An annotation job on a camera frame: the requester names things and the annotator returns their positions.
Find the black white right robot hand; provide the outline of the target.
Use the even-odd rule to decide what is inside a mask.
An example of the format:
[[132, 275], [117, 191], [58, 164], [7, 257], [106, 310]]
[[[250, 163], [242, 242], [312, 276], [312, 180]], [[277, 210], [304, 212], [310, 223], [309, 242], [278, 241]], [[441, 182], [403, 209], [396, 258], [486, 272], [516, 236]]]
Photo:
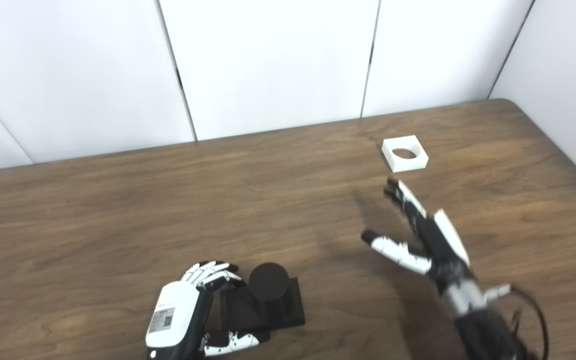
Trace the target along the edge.
[[428, 277], [440, 295], [451, 285], [473, 280], [461, 237], [443, 209], [428, 214], [413, 191], [397, 178], [386, 181], [383, 193], [406, 217], [426, 256], [412, 253], [405, 241], [393, 240], [369, 228], [361, 233], [364, 243], [402, 268]]

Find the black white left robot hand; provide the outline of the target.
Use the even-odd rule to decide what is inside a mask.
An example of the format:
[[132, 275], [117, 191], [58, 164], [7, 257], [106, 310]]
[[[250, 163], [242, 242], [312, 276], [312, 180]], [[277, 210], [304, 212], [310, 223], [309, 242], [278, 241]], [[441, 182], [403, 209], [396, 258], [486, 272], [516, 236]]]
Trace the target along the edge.
[[204, 260], [164, 285], [145, 335], [147, 360], [205, 360], [270, 341], [267, 330], [206, 330], [215, 292], [224, 285], [246, 285], [238, 269], [222, 260]]

